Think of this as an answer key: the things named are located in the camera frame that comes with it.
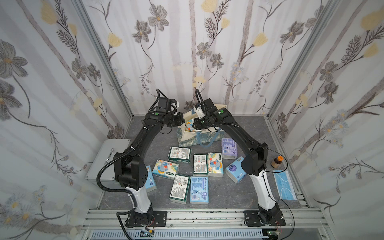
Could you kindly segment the cream canvas tote bag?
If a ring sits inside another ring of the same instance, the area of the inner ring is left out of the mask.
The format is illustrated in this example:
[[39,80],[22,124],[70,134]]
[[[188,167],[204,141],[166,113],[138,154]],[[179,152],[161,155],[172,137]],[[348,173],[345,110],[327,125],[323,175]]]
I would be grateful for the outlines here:
[[185,131],[185,123],[178,127],[177,129],[177,139],[179,146],[182,148],[200,145],[202,147],[208,148],[213,142],[219,141],[225,137],[224,130],[215,128],[208,128],[196,132]]

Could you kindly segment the light blue purple-logo tissue pack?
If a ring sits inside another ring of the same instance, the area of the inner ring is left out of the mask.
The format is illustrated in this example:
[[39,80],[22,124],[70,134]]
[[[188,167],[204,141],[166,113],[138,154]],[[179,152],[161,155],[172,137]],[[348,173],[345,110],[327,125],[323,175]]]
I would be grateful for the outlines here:
[[226,167],[226,174],[232,179],[234,183],[239,183],[247,174],[242,168],[244,158],[239,157]]

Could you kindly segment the light blue tissue pack front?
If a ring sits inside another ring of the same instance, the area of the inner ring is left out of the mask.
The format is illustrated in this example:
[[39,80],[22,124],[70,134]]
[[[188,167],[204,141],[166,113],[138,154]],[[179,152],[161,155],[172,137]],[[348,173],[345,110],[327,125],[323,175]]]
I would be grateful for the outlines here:
[[190,203],[199,205],[209,203],[208,177],[191,177]]

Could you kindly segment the floral cartoon tissue pack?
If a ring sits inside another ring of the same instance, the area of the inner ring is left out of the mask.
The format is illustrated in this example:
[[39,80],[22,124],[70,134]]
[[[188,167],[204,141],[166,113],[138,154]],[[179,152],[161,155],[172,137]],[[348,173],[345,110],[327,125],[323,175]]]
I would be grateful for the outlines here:
[[185,131],[196,132],[196,129],[193,127],[194,119],[197,118],[197,114],[192,110],[184,114],[185,120]]

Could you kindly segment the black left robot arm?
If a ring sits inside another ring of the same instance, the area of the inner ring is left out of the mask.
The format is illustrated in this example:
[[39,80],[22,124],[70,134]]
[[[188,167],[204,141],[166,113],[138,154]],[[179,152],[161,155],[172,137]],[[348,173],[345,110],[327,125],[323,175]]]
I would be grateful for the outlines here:
[[[148,178],[148,170],[144,164],[145,155],[154,138],[161,132],[164,126],[174,128],[185,123],[183,113],[177,111],[177,100],[169,99],[159,89],[156,89],[155,102],[142,120],[143,127],[139,131],[131,145],[122,153],[116,153],[111,161],[106,163],[96,177],[97,186],[105,192],[126,193],[131,199],[133,207],[127,212],[117,212],[119,224],[125,237],[130,240],[125,224],[121,216],[127,215],[127,223],[149,226],[155,221],[152,203],[148,198],[145,183]],[[115,181],[120,184],[119,189],[112,189],[103,185],[101,177],[106,169],[114,167]]]

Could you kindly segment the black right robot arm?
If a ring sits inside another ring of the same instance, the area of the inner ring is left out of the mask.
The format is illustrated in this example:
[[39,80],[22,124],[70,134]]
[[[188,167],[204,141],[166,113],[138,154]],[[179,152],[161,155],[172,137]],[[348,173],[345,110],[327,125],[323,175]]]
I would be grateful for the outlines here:
[[198,101],[195,113],[198,114],[198,117],[194,119],[193,128],[196,130],[220,128],[236,142],[245,154],[241,165],[251,178],[258,197],[259,209],[254,217],[245,216],[245,225],[248,227],[285,226],[285,217],[273,196],[268,181],[268,145],[258,142],[248,134],[236,122],[228,109],[218,109],[211,99],[203,100],[199,90],[195,91],[195,95]]

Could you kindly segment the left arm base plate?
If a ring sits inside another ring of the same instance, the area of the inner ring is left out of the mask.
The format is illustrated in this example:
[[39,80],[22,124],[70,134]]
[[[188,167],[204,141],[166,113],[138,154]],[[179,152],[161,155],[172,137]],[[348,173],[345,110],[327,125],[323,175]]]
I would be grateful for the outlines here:
[[127,228],[133,227],[165,227],[167,222],[167,211],[149,211],[146,214],[133,212],[128,214],[124,225]]

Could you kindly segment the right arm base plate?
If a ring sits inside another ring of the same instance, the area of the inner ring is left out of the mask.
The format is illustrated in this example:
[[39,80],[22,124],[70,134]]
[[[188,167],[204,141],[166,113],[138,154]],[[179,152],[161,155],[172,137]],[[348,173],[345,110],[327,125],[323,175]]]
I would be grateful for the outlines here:
[[244,211],[245,225],[247,227],[278,227],[286,226],[282,212]]

